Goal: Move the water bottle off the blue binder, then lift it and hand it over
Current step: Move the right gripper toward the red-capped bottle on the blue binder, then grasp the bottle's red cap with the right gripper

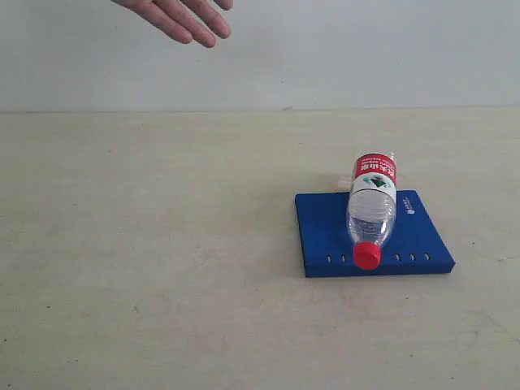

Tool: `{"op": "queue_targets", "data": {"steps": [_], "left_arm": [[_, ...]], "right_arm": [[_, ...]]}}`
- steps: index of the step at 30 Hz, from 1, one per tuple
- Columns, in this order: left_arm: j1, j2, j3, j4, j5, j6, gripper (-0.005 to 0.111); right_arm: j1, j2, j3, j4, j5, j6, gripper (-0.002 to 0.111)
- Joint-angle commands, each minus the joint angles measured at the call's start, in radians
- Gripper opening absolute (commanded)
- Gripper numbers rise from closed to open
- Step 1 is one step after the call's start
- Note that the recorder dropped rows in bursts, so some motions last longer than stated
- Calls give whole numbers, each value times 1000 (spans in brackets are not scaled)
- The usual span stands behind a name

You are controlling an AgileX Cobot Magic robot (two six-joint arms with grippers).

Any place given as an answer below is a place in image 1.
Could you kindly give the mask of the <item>person's open hand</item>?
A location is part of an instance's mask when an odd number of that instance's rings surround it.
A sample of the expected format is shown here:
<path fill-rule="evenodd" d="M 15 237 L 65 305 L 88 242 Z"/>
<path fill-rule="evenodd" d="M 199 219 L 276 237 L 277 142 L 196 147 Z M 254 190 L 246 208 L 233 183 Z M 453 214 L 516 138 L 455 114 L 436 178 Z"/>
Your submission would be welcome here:
<path fill-rule="evenodd" d="M 193 41 L 213 48 L 217 39 L 231 36 L 231 27 L 224 17 L 206 0 L 119 0 L 114 1 L 153 25 L 173 41 Z"/>

